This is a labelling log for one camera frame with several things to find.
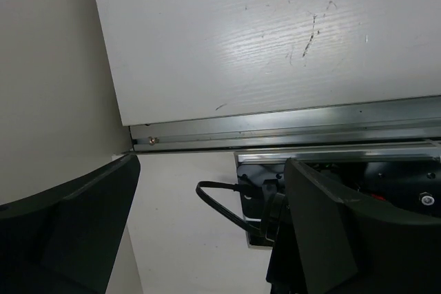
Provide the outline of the aluminium table edge rail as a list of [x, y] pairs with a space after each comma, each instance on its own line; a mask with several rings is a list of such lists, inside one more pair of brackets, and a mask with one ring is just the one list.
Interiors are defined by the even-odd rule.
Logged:
[[440, 137], [440, 97], [130, 126], [134, 151], [326, 145]]

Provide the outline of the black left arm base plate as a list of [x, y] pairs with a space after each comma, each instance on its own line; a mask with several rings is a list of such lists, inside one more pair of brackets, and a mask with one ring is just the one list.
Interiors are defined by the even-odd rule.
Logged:
[[306, 254], [352, 258], [440, 254], [440, 163], [424, 159], [304, 163], [239, 169], [234, 185], [253, 222], [234, 216], [250, 235], [276, 240], [294, 232]]

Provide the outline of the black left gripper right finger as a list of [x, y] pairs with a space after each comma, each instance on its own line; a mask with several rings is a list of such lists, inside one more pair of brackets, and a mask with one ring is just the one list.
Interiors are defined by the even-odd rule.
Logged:
[[439, 293], [440, 219], [285, 163], [272, 293]]

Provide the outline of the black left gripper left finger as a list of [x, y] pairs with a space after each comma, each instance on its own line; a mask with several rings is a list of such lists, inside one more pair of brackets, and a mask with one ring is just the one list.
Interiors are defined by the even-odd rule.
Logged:
[[1, 205], [1, 292], [105, 293], [140, 172], [126, 155]]

